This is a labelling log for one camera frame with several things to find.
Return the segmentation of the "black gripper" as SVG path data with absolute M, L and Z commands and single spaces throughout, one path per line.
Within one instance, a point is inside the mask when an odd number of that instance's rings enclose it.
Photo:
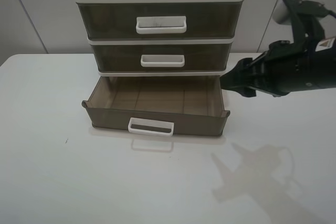
M 255 97 L 258 91 L 281 97 L 291 92 L 316 90 L 318 85 L 311 63 L 316 46 L 316 40 L 300 47 L 289 41 L 276 41 L 256 59 L 240 60 L 231 71 L 221 76 L 220 87 L 243 97 Z M 251 82 L 251 88 L 228 82 Z

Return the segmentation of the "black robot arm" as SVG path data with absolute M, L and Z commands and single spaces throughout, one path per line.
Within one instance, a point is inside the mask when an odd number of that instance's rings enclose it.
M 251 98 L 258 91 L 283 97 L 291 92 L 335 87 L 335 38 L 302 46 L 280 40 L 257 58 L 244 58 L 220 77 L 220 87 Z

